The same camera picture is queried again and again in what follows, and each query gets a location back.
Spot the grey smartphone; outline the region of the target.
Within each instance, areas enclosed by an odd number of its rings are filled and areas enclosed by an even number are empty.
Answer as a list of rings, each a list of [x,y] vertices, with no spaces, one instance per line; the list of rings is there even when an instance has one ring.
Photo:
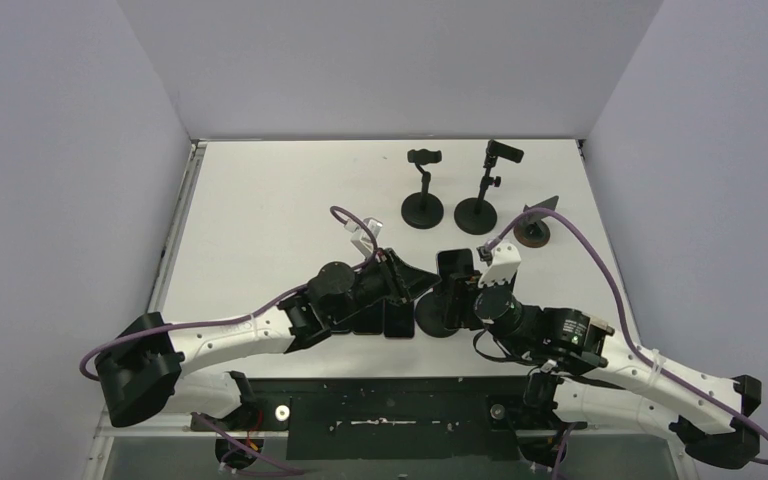
[[[436,264],[438,275],[442,280],[455,275],[471,276],[475,272],[473,253],[466,248],[438,252]]]

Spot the black round-base stand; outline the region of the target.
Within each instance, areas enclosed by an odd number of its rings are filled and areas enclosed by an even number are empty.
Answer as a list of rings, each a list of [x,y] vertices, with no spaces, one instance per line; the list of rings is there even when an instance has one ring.
[[[501,177],[492,174],[499,159],[516,164],[522,162],[524,152],[511,145],[491,139],[485,148],[483,162],[484,173],[480,179],[479,191],[475,197],[462,200],[456,205],[454,220],[456,226],[471,235],[489,233],[497,223],[498,214],[495,207],[486,200],[488,190],[501,185]]]
[[[441,292],[431,291],[422,296],[414,309],[414,319],[417,326],[433,338],[448,338],[465,330],[463,324],[455,324],[450,328],[444,323],[451,296]]]
[[[421,189],[406,197],[401,205],[401,217],[412,228],[427,230],[437,226],[444,216],[444,207],[441,200],[429,192],[431,173],[424,169],[430,164],[442,161],[442,152],[439,150],[409,150],[407,161],[421,174]]]

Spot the black smartphone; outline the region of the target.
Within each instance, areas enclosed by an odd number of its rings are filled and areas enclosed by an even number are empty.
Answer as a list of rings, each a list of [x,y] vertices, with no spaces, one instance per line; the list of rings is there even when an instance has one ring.
[[[355,335],[382,335],[385,322],[385,302],[380,301],[359,312],[352,320]]]
[[[330,330],[334,335],[346,335],[353,331],[353,324],[351,319],[344,319],[341,321],[335,321],[331,324]]]

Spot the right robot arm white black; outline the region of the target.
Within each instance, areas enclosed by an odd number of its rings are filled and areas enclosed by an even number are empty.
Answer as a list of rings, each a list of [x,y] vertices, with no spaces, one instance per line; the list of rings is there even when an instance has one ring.
[[[476,276],[447,281],[442,323],[489,335],[498,363],[532,368],[522,400],[537,427],[554,420],[637,428],[681,444],[693,459],[738,470],[760,452],[749,424],[761,382],[717,377],[627,342],[610,324],[579,310],[519,302],[510,284]]]

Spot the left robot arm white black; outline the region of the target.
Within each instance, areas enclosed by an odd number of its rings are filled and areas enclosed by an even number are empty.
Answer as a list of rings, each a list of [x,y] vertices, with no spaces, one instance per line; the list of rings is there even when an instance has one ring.
[[[207,368],[310,349],[367,310],[411,304],[440,280],[394,250],[379,249],[358,266],[330,262],[306,284],[241,317],[171,324],[158,312],[143,314],[88,360],[114,427],[162,412],[196,412],[243,429],[255,419],[257,404],[242,374],[209,374]]]

